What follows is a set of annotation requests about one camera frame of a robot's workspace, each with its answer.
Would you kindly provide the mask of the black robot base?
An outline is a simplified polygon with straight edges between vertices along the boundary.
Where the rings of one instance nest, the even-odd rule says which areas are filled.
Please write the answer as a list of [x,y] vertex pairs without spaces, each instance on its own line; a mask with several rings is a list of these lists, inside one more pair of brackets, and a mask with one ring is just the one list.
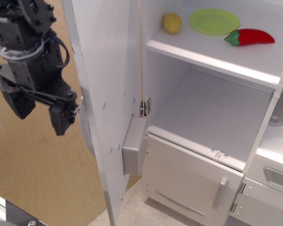
[[13,203],[0,197],[0,226],[46,226]]

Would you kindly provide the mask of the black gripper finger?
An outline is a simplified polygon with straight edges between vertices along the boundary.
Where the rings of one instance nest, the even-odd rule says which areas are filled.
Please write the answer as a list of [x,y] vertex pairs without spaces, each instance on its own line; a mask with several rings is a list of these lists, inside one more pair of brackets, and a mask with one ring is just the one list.
[[73,112],[59,105],[53,105],[49,108],[51,124],[57,136],[63,136],[66,130],[75,122]]
[[25,119],[36,107],[35,101],[28,98],[17,86],[1,83],[0,90],[10,108],[20,119]]

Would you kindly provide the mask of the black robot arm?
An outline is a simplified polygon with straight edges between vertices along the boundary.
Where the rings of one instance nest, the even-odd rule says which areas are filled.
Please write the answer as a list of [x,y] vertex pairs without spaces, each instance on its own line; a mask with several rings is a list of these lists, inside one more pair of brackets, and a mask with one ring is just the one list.
[[43,0],[0,0],[0,90],[14,113],[26,118],[40,102],[49,107],[58,136],[75,121],[77,93],[63,80],[70,56],[51,26],[54,7]]

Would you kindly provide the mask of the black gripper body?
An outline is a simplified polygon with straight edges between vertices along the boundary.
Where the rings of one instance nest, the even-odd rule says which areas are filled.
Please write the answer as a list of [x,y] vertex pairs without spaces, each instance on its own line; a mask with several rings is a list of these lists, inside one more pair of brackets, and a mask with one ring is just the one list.
[[76,115],[77,93],[62,78],[66,64],[60,46],[54,39],[40,40],[27,50],[0,45],[0,55],[7,61],[0,64],[0,83],[19,87],[35,103],[66,107]]

